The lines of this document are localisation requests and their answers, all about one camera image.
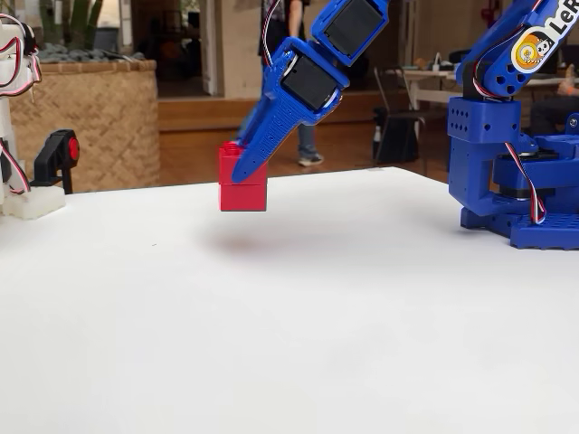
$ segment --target black bag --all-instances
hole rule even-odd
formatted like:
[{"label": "black bag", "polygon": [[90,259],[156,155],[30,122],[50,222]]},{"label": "black bag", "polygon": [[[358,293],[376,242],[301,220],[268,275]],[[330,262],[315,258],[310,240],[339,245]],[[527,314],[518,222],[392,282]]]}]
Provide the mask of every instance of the black bag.
[{"label": "black bag", "polygon": [[[384,118],[385,113],[380,110],[377,112],[375,121],[382,127]],[[380,143],[373,142],[372,158],[378,164],[407,163],[418,159],[416,123],[414,119],[389,119],[386,133],[383,134],[380,155],[376,158]]]}]

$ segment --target chair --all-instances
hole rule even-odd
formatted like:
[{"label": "chair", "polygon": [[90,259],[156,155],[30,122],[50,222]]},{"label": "chair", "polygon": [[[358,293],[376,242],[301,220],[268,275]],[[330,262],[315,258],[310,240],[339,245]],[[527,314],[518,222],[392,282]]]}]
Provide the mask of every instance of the chair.
[{"label": "chair", "polygon": [[[374,68],[374,74],[376,82],[378,84],[378,89],[380,89],[380,94],[384,103],[384,108],[381,110],[377,108],[375,113],[384,113],[384,125],[382,126],[382,136],[380,139],[380,144],[375,153],[374,163],[378,164],[378,160],[383,150],[385,134],[388,130],[389,122],[393,119],[405,120],[412,126],[416,126],[419,122],[423,127],[426,126],[426,120],[446,118],[446,110],[424,110],[420,111],[413,106],[412,100],[410,98],[410,90],[408,87],[408,81],[404,75],[404,70],[400,66],[388,67],[388,68]],[[411,134],[414,132],[414,128],[408,127],[406,139],[403,144],[403,156],[407,155],[410,144]],[[417,146],[420,146],[420,142],[416,140]],[[427,173],[427,159],[422,157],[422,174]]]}]

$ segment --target black mount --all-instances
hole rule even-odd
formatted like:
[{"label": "black mount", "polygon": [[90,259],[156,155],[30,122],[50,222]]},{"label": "black mount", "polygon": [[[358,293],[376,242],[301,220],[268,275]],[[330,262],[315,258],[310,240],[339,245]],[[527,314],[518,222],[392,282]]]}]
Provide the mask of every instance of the black mount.
[{"label": "black mount", "polygon": [[50,187],[62,182],[64,193],[72,194],[71,170],[78,164],[80,153],[79,141],[73,130],[54,131],[34,160],[34,180],[30,186]]}]

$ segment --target red button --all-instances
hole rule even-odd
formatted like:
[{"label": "red button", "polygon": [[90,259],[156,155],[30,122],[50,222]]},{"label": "red button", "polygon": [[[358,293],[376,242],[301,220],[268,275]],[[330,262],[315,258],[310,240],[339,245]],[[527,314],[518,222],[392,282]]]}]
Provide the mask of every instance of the red button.
[{"label": "red button", "polygon": [[79,141],[76,138],[69,140],[69,153],[73,160],[79,159]]}]

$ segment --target person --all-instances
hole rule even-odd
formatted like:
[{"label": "person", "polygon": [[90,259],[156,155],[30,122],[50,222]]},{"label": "person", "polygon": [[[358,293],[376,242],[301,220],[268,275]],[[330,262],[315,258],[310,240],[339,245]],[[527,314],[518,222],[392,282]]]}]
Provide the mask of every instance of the person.
[{"label": "person", "polygon": [[[265,50],[263,47],[263,40],[261,32],[265,24],[267,12],[273,6],[276,0],[261,0],[261,26],[260,26],[260,44],[258,54],[261,57],[261,90],[263,90],[264,69],[266,68]],[[276,8],[271,13],[270,22],[268,24],[268,32],[265,36],[267,48],[271,55],[275,53],[276,49],[281,45],[283,40],[288,37],[300,38],[302,41],[306,40],[306,32],[303,22],[305,6],[308,0],[280,0]],[[256,107],[252,109],[250,114],[243,120],[237,132],[237,140],[242,137],[244,129],[247,127]],[[298,126],[298,164],[308,167],[312,165],[319,165],[324,161],[324,158],[316,149],[314,139],[314,127],[310,125]]]},{"label": "person", "polygon": [[575,87],[574,65],[567,68],[559,85],[557,97],[536,101],[531,106],[531,136],[557,134],[557,126],[564,125],[569,115],[579,112],[579,89]]}]

